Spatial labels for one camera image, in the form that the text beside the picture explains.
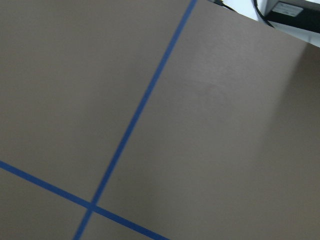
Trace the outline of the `black laptop monitor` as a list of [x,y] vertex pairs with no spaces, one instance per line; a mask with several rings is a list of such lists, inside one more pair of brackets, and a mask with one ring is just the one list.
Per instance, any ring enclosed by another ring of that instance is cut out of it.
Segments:
[[253,7],[268,26],[273,23],[310,32],[320,32],[318,0],[254,0]]

